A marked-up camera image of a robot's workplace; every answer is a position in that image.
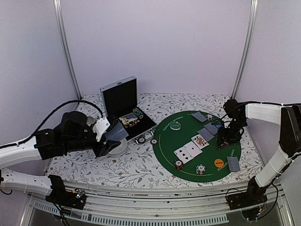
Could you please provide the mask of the dealt blue checkered cards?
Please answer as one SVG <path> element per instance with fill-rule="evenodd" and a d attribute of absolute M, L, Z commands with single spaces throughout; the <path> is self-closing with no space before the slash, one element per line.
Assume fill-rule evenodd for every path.
<path fill-rule="evenodd" d="M 238 162 L 238 158 L 236 156 L 227 156 L 228 166 L 230 172 L 239 172 L 240 166 Z"/>

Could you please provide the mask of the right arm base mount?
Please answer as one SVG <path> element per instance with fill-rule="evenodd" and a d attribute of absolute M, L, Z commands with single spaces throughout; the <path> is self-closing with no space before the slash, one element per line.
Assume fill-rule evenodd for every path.
<path fill-rule="evenodd" d="M 266 205 L 267 196 L 265 192 L 259 195 L 242 192 L 236 188 L 231 188 L 226 192 L 225 199 L 230 210 L 244 209 L 241 214 L 247 221 L 258 220 Z"/>

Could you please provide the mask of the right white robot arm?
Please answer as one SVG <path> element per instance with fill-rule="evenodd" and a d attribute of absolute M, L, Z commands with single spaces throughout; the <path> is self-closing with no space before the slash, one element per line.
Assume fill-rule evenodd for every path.
<path fill-rule="evenodd" d="M 238 102 L 229 99 L 223 105 L 230 123 L 221 127 L 217 132 L 217 145 L 224 148 L 238 143 L 242 138 L 242 130 L 248 122 L 252 125 L 255 136 L 260 142 L 262 134 L 255 128 L 255 123 L 262 122 L 270 135 L 264 136 L 268 141 L 274 141 L 275 153 L 269 154 L 263 169 L 248 182 L 247 191 L 243 201 L 247 205 L 254 205 L 265 193 L 272 182 L 285 172 L 290 164 L 301 154 L 301 105 L 300 104 L 275 104 L 269 102 L 246 101 Z"/>

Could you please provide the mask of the orange big blind button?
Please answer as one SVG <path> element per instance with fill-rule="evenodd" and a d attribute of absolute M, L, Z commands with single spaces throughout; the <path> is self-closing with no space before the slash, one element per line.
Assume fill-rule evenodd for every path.
<path fill-rule="evenodd" d="M 214 161 L 214 165 L 217 168 L 222 168 L 224 166 L 224 161 L 222 159 L 216 159 Z"/>

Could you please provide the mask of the clear acrylic dealer button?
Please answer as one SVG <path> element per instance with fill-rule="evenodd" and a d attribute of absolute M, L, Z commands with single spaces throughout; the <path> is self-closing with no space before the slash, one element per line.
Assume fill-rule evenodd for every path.
<path fill-rule="evenodd" d="M 170 129 L 171 130 L 180 130 L 181 129 L 181 124 L 178 121 L 173 121 L 170 124 Z"/>

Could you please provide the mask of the black red chip stack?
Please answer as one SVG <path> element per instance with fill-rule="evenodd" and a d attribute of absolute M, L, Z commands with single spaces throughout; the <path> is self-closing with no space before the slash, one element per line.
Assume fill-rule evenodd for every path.
<path fill-rule="evenodd" d="M 183 170 L 184 169 L 184 163 L 181 160 L 176 160 L 174 162 L 174 167 L 176 170 Z"/>

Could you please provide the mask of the black red 100 chip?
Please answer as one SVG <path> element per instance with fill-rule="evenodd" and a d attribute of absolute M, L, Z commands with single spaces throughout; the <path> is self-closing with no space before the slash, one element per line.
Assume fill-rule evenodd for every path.
<path fill-rule="evenodd" d="M 156 139 L 152 139 L 152 140 L 151 140 L 151 143 L 152 143 L 153 145 L 155 145 L 155 144 L 157 144 L 157 140 L 156 140 Z"/>

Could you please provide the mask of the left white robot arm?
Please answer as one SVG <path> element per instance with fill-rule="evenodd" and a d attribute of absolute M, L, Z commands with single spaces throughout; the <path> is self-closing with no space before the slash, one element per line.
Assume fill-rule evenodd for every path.
<path fill-rule="evenodd" d="M 19 190 L 50 196 L 66 204 L 70 194 L 59 176 L 35 176 L 8 169 L 27 161 L 48 160 L 68 153 L 93 150 L 96 157 L 105 156 L 121 142 L 106 137 L 110 122 L 104 115 L 87 124 L 87 116 L 78 111 L 64 113 L 61 122 L 53 129 L 39 125 L 28 137 L 0 147 L 0 188 Z"/>

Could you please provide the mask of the red black triangle card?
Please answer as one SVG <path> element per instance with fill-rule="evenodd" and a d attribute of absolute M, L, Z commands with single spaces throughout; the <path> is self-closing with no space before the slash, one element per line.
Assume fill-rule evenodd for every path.
<path fill-rule="evenodd" d="M 228 143 L 223 143 L 223 144 L 219 145 L 219 150 L 221 150 L 221 149 L 223 149 L 223 148 L 225 148 L 227 146 L 229 146 Z"/>

